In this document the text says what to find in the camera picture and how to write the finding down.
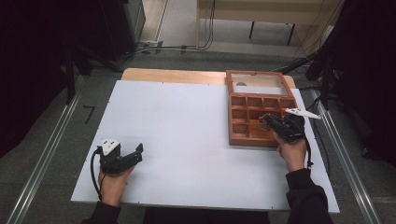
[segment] gray floor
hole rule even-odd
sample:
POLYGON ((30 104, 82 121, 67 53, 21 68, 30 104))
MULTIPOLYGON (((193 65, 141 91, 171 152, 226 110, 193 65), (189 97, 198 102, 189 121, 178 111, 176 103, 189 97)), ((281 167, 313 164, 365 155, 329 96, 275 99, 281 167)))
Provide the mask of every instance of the gray floor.
MULTIPOLYGON (((131 57, 122 68, 161 68, 202 71, 225 71, 227 69, 269 71, 292 61, 292 56, 262 55, 258 53, 235 52, 186 52, 162 50, 159 53, 138 53, 131 57)), ((305 69, 300 67, 288 75, 293 76, 298 88, 308 82, 304 78, 305 69)), ((78 171, 87 157, 106 103, 114 84, 121 77, 107 68, 95 68, 90 77, 83 77, 81 94, 47 171, 37 189, 23 223, 79 223, 91 214, 94 204, 71 203, 70 198, 78 179, 78 171), (90 110, 84 105, 96 106, 88 123, 90 110)), ((310 91, 302 91, 305 105, 313 102, 310 91)), ((56 122, 64 110, 66 92, 53 100, 49 108, 37 120, 23 142, 0 159, 0 222, 6 223, 23 185, 28 180, 51 136, 56 122)), ((330 104, 333 121, 346 145, 349 156, 356 166, 364 186, 371 196, 376 212, 383 223, 396 223, 396 168, 384 161, 367 160, 361 156, 363 145, 352 127, 348 115, 340 112, 334 102, 330 104)), ((332 142, 321 121, 318 131, 323 138, 324 151, 320 142, 322 158, 326 152, 330 161, 330 180, 341 213, 333 214, 334 223, 365 223, 355 195, 349 185, 345 171, 338 159, 332 142)), ((145 207, 125 204, 121 211, 120 223, 142 223, 145 207)), ((286 223, 288 212, 271 212, 272 223, 286 223)))

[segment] wire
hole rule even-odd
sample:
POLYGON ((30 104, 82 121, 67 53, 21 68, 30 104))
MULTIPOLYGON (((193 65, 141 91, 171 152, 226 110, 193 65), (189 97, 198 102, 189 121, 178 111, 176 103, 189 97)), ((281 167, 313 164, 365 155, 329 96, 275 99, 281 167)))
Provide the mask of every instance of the wire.
POLYGON ((179 46, 179 47, 149 47, 149 48, 137 49, 134 52, 134 54, 140 53, 140 52, 144 52, 144 51, 147 51, 147 50, 157 50, 157 49, 160 49, 160 50, 162 50, 162 49, 170 49, 170 50, 193 51, 193 52, 200 51, 198 49, 189 49, 189 48, 183 49, 182 46, 179 46))
POLYGON ((101 193, 101 191, 99 190, 99 188, 98 188, 98 186, 97 186, 97 184, 96 184, 96 178, 95 178, 95 176, 94 176, 94 171, 93 171, 93 161, 94 161, 94 159, 95 159, 95 156, 96 156, 97 154, 100 154, 99 150, 100 150, 100 149, 97 148, 97 149, 92 153, 92 156, 91 156, 91 178, 92 178, 93 186, 95 187, 96 192, 98 193, 99 200, 102 201, 102 193, 101 193))
POLYGON ((305 91, 305 90, 318 90, 320 87, 301 87, 298 88, 300 91, 305 91))
POLYGON ((309 107, 307 107, 305 110, 308 110, 309 111, 309 109, 312 107, 312 106, 314 106, 314 104, 316 103, 316 102, 318 102, 320 100, 320 96, 317 98, 317 99, 315 99, 314 100, 314 103, 312 103, 312 105, 310 105, 309 107))
POLYGON ((279 69, 282 69, 282 68, 285 68, 285 67, 287 67, 287 65, 282 66, 282 67, 278 67, 278 68, 276 68, 276 69, 273 69, 273 70, 271 70, 271 72, 275 72, 275 71, 277 71, 277 70, 279 70, 279 69))
POLYGON ((134 55, 134 52, 128 54, 127 57, 126 57, 126 59, 125 59, 122 63, 118 63, 117 66, 124 65, 124 64, 131 58, 132 55, 134 55))
POLYGON ((100 190, 100 192, 101 192, 101 195, 102 195, 102 183, 103 183, 103 180, 105 179, 105 177, 107 176, 108 170, 109 170, 109 169, 106 170, 106 172, 105 172, 105 174, 103 175, 102 180, 100 181, 100 184, 99 184, 99 190, 100 190))
POLYGON ((294 53, 294 56, 293 56, 293 58, 295 58, 295 56, 296 56, 296 54, 297 54, 298 50, 299 50, 299 49, 302 47, 303 43, 305 42, 305 40, 306 40, 306 37, 307 37, 307 36, 308 36, 308 34, 309 34, 309 31, 311 31, 311 28, 312 28, 312 26, 314 26, 314 24, 315 24, 315 21, 317 21, 317 19, 318 19, 319 15, 320 15, 320 13, 321 13, 321 10, 322 10, 322 7, 323 7, 323 3, 324 3, 324 0, 322 0, 322 2, 321 2, 321 4, 320 4, 320 9, 319 9, 319 13, 318 13, 318 15, 315 17, 314 21, 313 21, 313 22, 312 22, 312 24, 309 26, 309 28, 308 28, 308 31, 306 32, 306 35, 305 35, 305 37, 304 37, 303 41, 301 41, 301 46, 299 46, 299 47, 297 48, 296 52, 294 53))
POLYGON ((202 46, 202 47, 198 47, 198 49, 201 50, 207 50, 210 48, 210 46, 212 46, 213 43, 213 20, 215 18, 215 10, 216 10, 216 0, 213 0, 213 4, 212 4, 212 10, 210 12, 210 18, 209 18, 209 37, 206 40, 206 43, 202 46))
POLYGON ((284 120, 293 123, 294 127, 296 127, 300 131, 300 133, 303 135, 305 144, 306 144, 306 150, 308 152, 308 160, 306 162, 306 168, 308 169, 309 174, 311 174, 311 167, 314 163, 311 161, 312 150, 311 150, 311 146, 309 145, 309 141, 306 138, 305 132, 300 128, 300 125, 297 125, 297 123, 293 119, 289 119, 288 117, 285 117, 284 120))
MULTIPOLYGON (((319 41, 321 41, 321 39, 322 39, 324 36, 327 35, 327 33, 329 33, 330 30, 331 30, 331 29, 328 29, 328 30, 326 31, 326 33, 324 33, 322 36, 320 36, 314 43, 312 43, 311 45, 309 45, 309 46, 307 47, 307 49, 310 49, 310 48, 312 48, 313 46, 315 46, 319 41)), ((305 54, 304 51, 301 52, 301 53, 297 56, 296 59, 300 59, 300 56, 303 55, 303 54, 305 54)))
POLYGON ((207 15, 207 1, 205 1, 205 23, 204 23, 204 25, 205 25, 205 35, 206 35, 206 31, 207 31, 207 29, 206 29, 206 21, 207 21, 207 17, 206 17, 206 15, 207 15))
MULTIPOLYGON (((313 109, 312 109, 312 112, 313 112, 314 114, 317 113, 317 110, 318 110, 318 103, 319 103, 319 101, 316 102, 316 105, 315 105, 315 106, 313 107, 313 109)), ((314 119, 313 119, 313 121, 314 121, 314 130, 315 130, 315 131, 314 131, 314 135, 315 135, 315 137, 316 137, 316 135, 318 134, 320 143, 321 143, 321 145, 322 145, 322 147, 323 147, 323 151, 324 151, 324 153, 326 154, 326 162, 327 162, 327 170, 326 170, 326 172, 327 172, 327 176, 330 178, 330 176, 331 176, 331 171, 332 171, 332 167, 331 167, 331 165, 330 165, 329 154, 328 154, 327 149, 326 149, 326 147, 325 147, 325 145, 324 145, 324 143, 323 143, 323 139, 322 139, 321 134, 320 134, 320 132, 319 132, 319 130, 318 130, 317 123, 316 123, 316 121, 315 121, 314 119)))
POLYGON ((337 4, 337 6, 334 8, 334 10, 332 11, 332 15, 330 16, 330 18, 327 20, 327 22, 326 22, 326 32, 322 35, 322 36, 320 36, 314 43, 312 43, 310 46, 308 46, 308 49, 310 49, 311 47, 313 47, 313 46, 315 46, 319 41, 321 41, 321 39, 324 37, 324 36, 326 36, 327 35, 327 33, 329 33, 329 31, 332 31, 332 29, 329 29, 329 24, 330 24, 330 21, 332 20, 332 18, 333 18, 333 16, 334 16, 334 13, 335 13, 335 11, 337 10, 337 8, 340 6, 340 4, 341 4, 341 1, 338 1, 338 4, 337 4))
POLYGON ((301 72, 297 71, 297 69, 294 69, 293 71, 296 72, 297 74, 301 74, 301 72))

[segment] person's right hand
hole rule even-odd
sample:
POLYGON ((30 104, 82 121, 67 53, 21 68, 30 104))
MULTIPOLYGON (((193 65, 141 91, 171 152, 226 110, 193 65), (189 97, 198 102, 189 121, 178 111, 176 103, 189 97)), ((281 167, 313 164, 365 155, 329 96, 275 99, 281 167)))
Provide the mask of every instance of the person's right hand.
POLYGON ((305 140, 300 139, 293 143, 288 143, 275 132, 274 138, 279 143, 276 151, 285 161, 288 171, 293 172, 304 169, 306 154, 305 140))

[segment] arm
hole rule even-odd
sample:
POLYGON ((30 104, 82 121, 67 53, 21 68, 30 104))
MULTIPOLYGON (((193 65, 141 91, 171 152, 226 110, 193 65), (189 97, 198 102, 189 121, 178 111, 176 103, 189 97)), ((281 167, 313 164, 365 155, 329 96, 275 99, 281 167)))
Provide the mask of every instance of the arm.
POLYGON ((288 223, 332 223, 328 212, 326 194, 321 186, 315 185, 308 170, 304 168, 305 140, 290 144, 274 133, 279 143, 277 152, 285 160, 289 173, 289 192, 286 197, 290 206, 288 223))
POLYGON ((88 219, 82 220, 81 224, 117 224, 121 211, 120 202, 122 193, 127 185, 127 178, 134 167, 120 175, 106 175, 101 171, 98 182, 102 182, 102 201, 97 202, 95 210, 88 219))

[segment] person's left hand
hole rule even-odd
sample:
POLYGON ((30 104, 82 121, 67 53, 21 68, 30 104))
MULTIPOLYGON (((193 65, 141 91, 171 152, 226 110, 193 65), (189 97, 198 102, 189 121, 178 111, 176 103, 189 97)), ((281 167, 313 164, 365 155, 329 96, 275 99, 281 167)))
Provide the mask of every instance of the person's left hand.
POLYGON ((120 175, 106 175, 102 172, 102 169, 99 173, 98 182, 99 185, 102 181, 102 203, 112 205, 112 206, 120 206, 122 193, 125 190, 125 185, 127 185, 128 175, 134 170, 134 166, 129 168, 128 170, 122 172, 120 175))

